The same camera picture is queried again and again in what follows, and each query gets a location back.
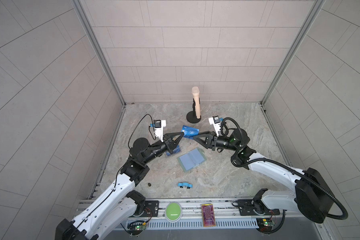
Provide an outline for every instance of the beige microphone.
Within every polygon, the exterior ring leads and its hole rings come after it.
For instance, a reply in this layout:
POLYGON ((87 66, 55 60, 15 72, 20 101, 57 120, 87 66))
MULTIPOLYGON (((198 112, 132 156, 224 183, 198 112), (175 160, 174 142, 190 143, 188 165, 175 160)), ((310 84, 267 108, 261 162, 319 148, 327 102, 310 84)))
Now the beige microphone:
POLYGON ((195 100, 195 112, 197 119, 201 118, 199 93, 200 91, 198 87, 192 88, 192 95, 193 95, 193 99, 195 100))

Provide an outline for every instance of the metal corner post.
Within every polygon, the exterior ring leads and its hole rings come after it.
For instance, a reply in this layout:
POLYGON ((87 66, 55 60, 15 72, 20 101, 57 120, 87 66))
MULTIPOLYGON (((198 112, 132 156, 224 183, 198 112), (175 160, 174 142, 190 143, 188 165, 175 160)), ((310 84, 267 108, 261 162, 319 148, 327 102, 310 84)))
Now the metal corner post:
POLYGON ((91 42, 92 46, 94 47, 96 55, 99 57, 101 66, 103 67, 108 79, 110 80, 110 83, 111 83, 113 89, 115 89, 117 96, 119 97, 121 103, 123 104, 123 107, 125 107, 124 98, 120 92, 120 89, 117 87, 115 78, 114 78, 114 76, 109 68, 109 65, 104 57, 104 54, 103 54, 101 47, 99 45, 99 42, 97 41, 96 36, 91 28, 91 25, 89 24, 87 16, 81 6, 80 0, 71 0, 71 2, 72 2, 74 10, 77 13, 77 16, 79 17, 79 20, 89 38, 89 41, 91 42))
POLYGON ((271 85, 269 86, 267 92, 264 95, 264 98, 261 100, 261 104, 264 106, 264 104, 268 101, 269 96, 271 95, 273 89, 276 87, 276 84, 279 82, 281 76, 283 75, 284 71, 287 69, 289 63, 292 60, 292 57, 295 55, 298 47, 300 46, 301 42, 303 41, 305 35, 307 35, 307 32, 309 28, 311 27, 312 23, 315 21, 317 15, 319 14, 322 5, 324 4, 326 0, 316 0, 311 10, 309 11, 306 19, 304 20, 304 23, 302 24, 295 40, 293 41, 291 47, 289 48, 287 55, 285 56, 283 62, 281 63, 275 77, 273 78, 273 81, 271 82, 271 85))

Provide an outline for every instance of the black mounting plate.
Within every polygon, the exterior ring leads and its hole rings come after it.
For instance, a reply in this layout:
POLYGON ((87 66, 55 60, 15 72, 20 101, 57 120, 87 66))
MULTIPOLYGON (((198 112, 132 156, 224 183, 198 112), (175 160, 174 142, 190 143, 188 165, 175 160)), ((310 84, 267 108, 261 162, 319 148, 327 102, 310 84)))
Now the black mounting plate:
MULTIPOLYGON (((158 209, 158 201, 145 201, 144 208, 149 208, 149 210, 152 211, 152 217, 158 216, 158 210, 155 210, 155 207, 157 207, 157 209, 158 209)), ((144 210, 143 213, 138 217, 148 217, 148 214, 144 210)))
MULTIPOLYGON (((245 206, 247 205, 248 208, 246 207, 239 207, 239 212, 240 212, 240 216, 250 216, 250 215, 255 215, 257 214, 254 210, 253 210, 253 207, 250 207, 251 205, 251 202, 252 202, 252 199, 239 199, 239 200, 236 200, 236 202, 241 205, 241 206, 245 206)), ((275 215, 280 215, 280 211, 278 209, 272 209, 273 213, 275 215)), ((270 210, 268 210, 268 212, 266 212, 264 215, 259 215, 259 216, 270 216, 272 213, 270 210)))

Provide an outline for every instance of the gray wall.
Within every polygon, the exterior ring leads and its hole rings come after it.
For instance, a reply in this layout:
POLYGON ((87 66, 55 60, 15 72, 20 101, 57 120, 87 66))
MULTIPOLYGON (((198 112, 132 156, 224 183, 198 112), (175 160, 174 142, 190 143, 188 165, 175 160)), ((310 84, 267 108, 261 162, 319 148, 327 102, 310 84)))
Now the gray wall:
POLYGON ((260 101, 313 1, 81 0, 126 102, 260 101))
POLYGON ((327 0, 265 108, 293 165, 348 210, 338 239, 360 239, 360 0, 327 0))
POLYGON ((121 106, 70 1, 0 1, 0 239, 53 239, 121 106))

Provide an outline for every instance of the blue toy car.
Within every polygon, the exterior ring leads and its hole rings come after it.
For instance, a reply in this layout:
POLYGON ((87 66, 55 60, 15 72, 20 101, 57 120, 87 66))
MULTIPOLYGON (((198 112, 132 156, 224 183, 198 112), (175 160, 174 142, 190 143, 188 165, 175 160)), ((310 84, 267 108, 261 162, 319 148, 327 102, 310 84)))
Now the blue toy car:
POLYGON ((187 189, 190 189, 192 187, 192 184, 189 184, 187 182, 179 182, 177 185, 181 188, 187 187, 187 189))

